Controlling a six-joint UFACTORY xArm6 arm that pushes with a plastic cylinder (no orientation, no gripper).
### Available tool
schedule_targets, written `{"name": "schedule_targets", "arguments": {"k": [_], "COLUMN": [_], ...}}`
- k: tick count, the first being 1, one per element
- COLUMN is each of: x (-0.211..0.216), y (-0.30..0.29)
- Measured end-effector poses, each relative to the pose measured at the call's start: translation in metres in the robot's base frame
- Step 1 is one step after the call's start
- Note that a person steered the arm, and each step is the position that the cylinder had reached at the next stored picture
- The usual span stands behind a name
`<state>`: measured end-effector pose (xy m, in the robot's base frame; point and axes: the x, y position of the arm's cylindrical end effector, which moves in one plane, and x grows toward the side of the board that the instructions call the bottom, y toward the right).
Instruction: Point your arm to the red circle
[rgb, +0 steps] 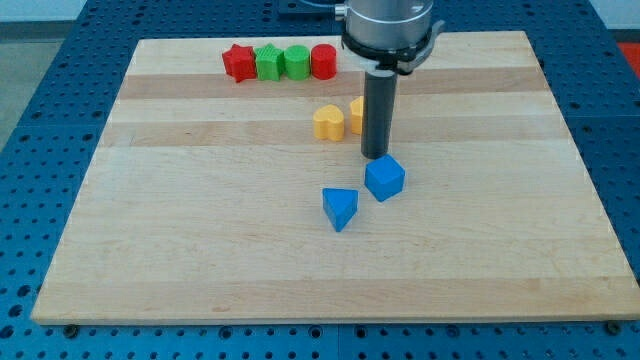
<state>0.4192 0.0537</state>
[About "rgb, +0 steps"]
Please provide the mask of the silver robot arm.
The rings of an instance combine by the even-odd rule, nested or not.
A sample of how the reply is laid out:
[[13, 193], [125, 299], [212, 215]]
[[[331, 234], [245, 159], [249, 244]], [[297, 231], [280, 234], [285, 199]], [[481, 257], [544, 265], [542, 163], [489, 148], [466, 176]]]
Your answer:
[[341, 45], [371, 75], [406, 76], [435, 48], [445, 22], [433, 21], [433, 0], [346, 0], [334, 6]]

